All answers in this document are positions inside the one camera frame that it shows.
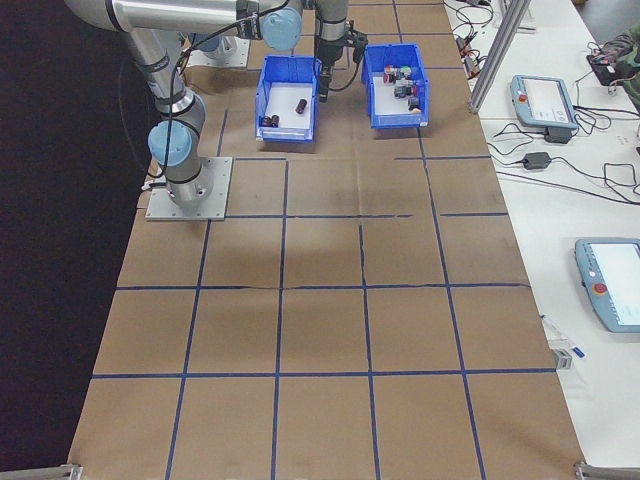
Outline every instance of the blue bin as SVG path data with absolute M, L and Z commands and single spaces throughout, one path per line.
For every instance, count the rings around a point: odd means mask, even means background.
M 274 142 L 313 142 L 318 110 L 317 87 L 320 62 L 312 56 L 267 55 L 256 92 L 256 139 Z M 298 101 L 307 106 L 295 112 Z M 277 114 L 280 125 L 263 127 L 265 116 Z
M 406 100 L 396 99 L 393 86 L 382 85 L 384 67 L 411 67 L 411 79 L 418 86 L 420 113 L 411 113 Z M 371 117 L 372 128 L 425 127 L 429 121 L 429 78 L 422 65 L 420 49 L 414 43 L 368 45 L 364 52 L 362 83 L 367 89 L 367 114 Z M 376 94 L 380 104 L 376 107 Z M 384 102 L 393 105 L 386 110 Z

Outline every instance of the table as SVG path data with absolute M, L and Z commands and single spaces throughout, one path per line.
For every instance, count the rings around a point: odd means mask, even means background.
M 533 0 L 530 9 L 537 32 L 516 35 L 479 113 L 488 142 L 506 123 L 516 121 L 508 93 L 513 75 L 563 78 L 576 102 L 575 80 L 589 71 L 584 57 L 589 53 L 587 43 L 593 38 L 570 0 Z M 474 21 L 487 17 L 482 11 L 464 12 Z M 448 14 L 453 26 L 460 23 L 450 9 Z M 493 24 L 480 29 L 472 42 L 473 48 L 487 54 L 496 31 Z M 580 82 L 580 104 L 634 111 L 622 88 L 611 96 L 594 75 Z M 633 145 L 638 122 L 631 120 L 630 115 L 612 116 L 624 120 L 614 121 L 606 132 L 596 131 L 589 137 L 581 133 L 567 145 L 536 139 L 514 154 L 499 158 L 512 162 L 527 152 L 545 151 L 551 157 L 563 156 L 593 174 L 602 173 L 605 161 L 628 162 L 637 167 L 640 158 Z M 516 143 L 513 140 L 500 145 Z M 495 165 L 498 172 L 607 194 L 606 189 L 561 162 L 553 162 L 547 170 L 536 173 L 519 166 Z M 640 236 L 640 210 L 527 180 L 502 175 L 499 178 L 538 309 L 586 353 L 583 359 L 573 357 L 570 370 L 558 372 L 585 459 L 602 467 L 637 467 L 640 334 L 613 334 L 599 322 L 580 285 L 573 245 L 582 237 Z

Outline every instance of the robotic arm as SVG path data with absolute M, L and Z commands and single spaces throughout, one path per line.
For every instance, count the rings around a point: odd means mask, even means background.
M 315 53 L 322 63 L 319 97 L 326 102 L 333 67 L 342 57 L 344 47 L 355 48 L 354 61 L 359 64 L 366 36 L 356 32 L 352 23 L 347 23 L 348 0 L 315 0 L 315 5 L 313 2 L 65 0 L 67 6 L 87 23 L 121 32 L 155 96 L 156 108 L 168 118 L 168 122 L 163 121 L 151 131 L 149 147 L 162 164 L 171 200 L 181 207 L 181 211 L 192 212 L 182 219 L 207 218 L 194 212 L 211 193 L 214 175 L 207 165 L 215 159 L 197 155 L 205 120 L 204 103 L 187 88 L 180 75 L 176 75 L 177 66 L 169 59 L 158 31 L 189 32 L 195 38 L 205 39 L 218 32 L 244 39 L 262 39 L 276 50 L 290 50 L 300 38 L 303 7 L 315 6 Z

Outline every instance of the green part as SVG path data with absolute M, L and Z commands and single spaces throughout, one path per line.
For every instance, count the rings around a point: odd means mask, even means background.
M 633 27 L 629 29 L 629 34 L 631 38 L 636 42 L 636 45 L 633 47 L 630 53 L 620 57 L 616 62 L 616 70 L 623 77 L 630 77 L 633 75 L 632 69 L 639 68 L 640 63 L 636 63 L 634 59 L 638 55 L 638 44 L 640 44 L 640 22 L 635 24 Z M 629 82 L 624 82 L 622 84 L 624 86 L 625 91 L 629 95 L 629 98 L 636 106 L 638 110 L 640 110 L 640 75 L 634 78 Z

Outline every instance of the dark background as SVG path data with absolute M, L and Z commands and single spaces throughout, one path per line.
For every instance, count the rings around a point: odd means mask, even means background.
M 144 173 L 115 32 L 62 0 L 0 2 L 0 471 L 66 462 Z M 122 94 L 143 158 L 147 89 Z

